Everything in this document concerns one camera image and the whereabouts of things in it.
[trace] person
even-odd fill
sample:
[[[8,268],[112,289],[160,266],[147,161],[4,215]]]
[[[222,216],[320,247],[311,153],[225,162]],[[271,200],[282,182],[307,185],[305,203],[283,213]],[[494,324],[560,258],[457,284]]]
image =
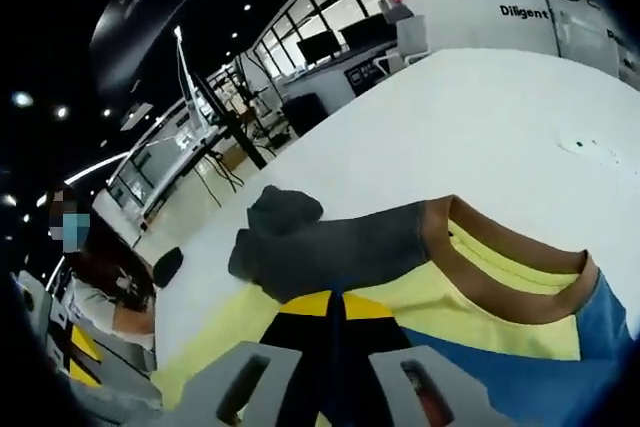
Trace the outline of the person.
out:
[[[50,233],[71,267],[69,308],[108,334],[153,349],[151,266],[68,187],[50,202]]]

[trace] brown collar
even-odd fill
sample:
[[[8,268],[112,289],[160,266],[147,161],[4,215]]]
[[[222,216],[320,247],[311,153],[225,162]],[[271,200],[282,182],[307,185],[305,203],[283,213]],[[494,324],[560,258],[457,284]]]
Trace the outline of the brown collar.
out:
[[[425,202],[421,237],[431,260],[466,298],[509,322],[548,324],[574,314],[589,299],[598,268],[585,250],[565,252],[503,227],[456,196]],[[556,295],[520,292],[507,287],[460,255],[451,245],[451,219],[495,252],[532,269],[554,274],[580,274]]]

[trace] black ceiling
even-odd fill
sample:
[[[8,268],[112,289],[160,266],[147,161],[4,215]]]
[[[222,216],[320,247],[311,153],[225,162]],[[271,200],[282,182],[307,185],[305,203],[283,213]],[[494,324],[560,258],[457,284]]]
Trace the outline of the black ceiling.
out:
[[[12,261],[30,253],[29,268],[50,270],[50,262],[33,261],[44,248],[46,215],[35,202],[47,189],[96,162],[128,149],[148,127],[141,122],[120,132],[124,112],[101,116],[106,107],[96,93],[88,45],[95,24],[109,0],[8,0],[9,32],[5,57],[9,92],[0,117],[0,195],[12,194],[15,207],[0,205],[0,255]],[[208,74],[228,62],[226,52],[249,48],[287,0],[191,0],[176,19],[182,26],[190,67]],[[245,12],[245,4],[251,4]],[[237,32],[238,38],[231,34]],[[140,70],[135,100],[154,104],[151,119],[179,97],[175,44],[163,34]],[[19,109],[10,93],[29,92],[34,105]],[[55,119],[56,106],[69,107],[69,117]],[[79,184],[87,193],[100,187],[110,172],[89,176]],[[25,214],[31,216],[24,223]]]

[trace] dark hair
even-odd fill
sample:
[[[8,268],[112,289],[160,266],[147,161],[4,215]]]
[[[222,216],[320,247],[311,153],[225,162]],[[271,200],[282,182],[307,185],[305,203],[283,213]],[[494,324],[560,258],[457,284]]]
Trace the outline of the dark hair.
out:
[[[65,186],[60,190],[64,194],[65,202],[74,201],[78,213],[90,216],[89,234],[82,250],[63,254],[71,266],[73,276],[101,290],[128,309],[144,311],[147,299],[153,296],[155,291],[142,260],[93,207],[79,198],[69,187]],[[121,268],[131,276],[136,287],[134,292],[118,286],[115,267]]]

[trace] face mask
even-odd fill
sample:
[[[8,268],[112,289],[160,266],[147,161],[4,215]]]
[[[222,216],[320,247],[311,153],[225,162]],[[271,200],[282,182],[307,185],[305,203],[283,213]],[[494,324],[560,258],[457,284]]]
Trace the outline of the face mask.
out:
[[[89,235],[89,214],[69,213],[62,215],[62,251],[78,252]]]

